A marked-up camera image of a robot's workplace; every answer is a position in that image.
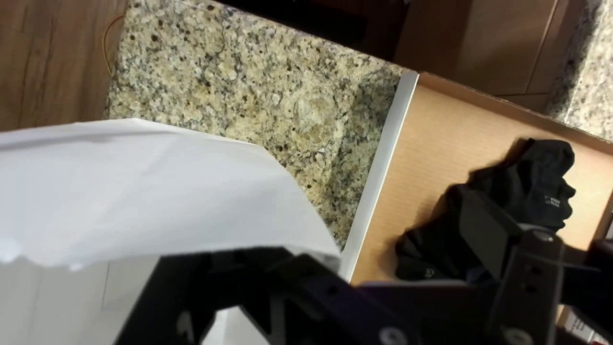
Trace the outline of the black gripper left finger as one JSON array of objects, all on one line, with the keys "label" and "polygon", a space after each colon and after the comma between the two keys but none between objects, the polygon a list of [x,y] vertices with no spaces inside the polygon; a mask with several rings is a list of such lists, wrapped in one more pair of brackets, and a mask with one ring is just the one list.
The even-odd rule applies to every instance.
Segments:
[{"label": "black gripper left finger", "polygon": [[238,307],[264,345],[422,345],[422,336],[310,255],[163,257],[113,345],[199,345]]}]

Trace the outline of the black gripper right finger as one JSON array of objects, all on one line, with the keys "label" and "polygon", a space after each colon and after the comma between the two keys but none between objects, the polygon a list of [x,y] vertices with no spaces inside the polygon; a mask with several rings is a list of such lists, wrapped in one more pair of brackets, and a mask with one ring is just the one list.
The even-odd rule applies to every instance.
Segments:
[{"label": "black gripper right finger", "polygon": [[613,338],[613,253],[609,240],[565,246],[546,228],[521,228],[477,190],[456,186],[454,234],[494,280],[464,286],[452,299],[446,338],[456,345],[581,345],[556,326],[565,305],[602,338]]}]

